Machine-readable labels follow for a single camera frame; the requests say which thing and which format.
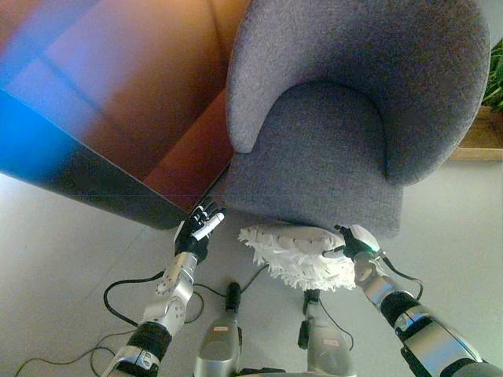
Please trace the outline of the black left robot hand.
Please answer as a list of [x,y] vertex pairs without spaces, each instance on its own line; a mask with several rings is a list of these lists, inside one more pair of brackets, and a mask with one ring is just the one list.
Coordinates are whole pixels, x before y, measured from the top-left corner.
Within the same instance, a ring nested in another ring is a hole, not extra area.
[[226,210],[211,197],[203,198],[183,220],[174,236],[174,255],[190,253],[200,264],[207,257],[207,246],[213,231],[224,220]]

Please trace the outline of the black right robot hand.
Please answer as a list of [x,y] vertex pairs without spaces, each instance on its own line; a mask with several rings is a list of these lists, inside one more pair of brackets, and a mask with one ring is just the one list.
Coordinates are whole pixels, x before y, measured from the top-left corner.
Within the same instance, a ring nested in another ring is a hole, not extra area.
[[361,225],[350,225],[349,227],[335,225],[334,228],[343,237],[343,245],[330,251],[323,251],[321,253],[323,257],[334,259],[337,253],[341,253],[346,258],[354,260],[361,252],[370,254],[380,252],[380,245],[376,237]]

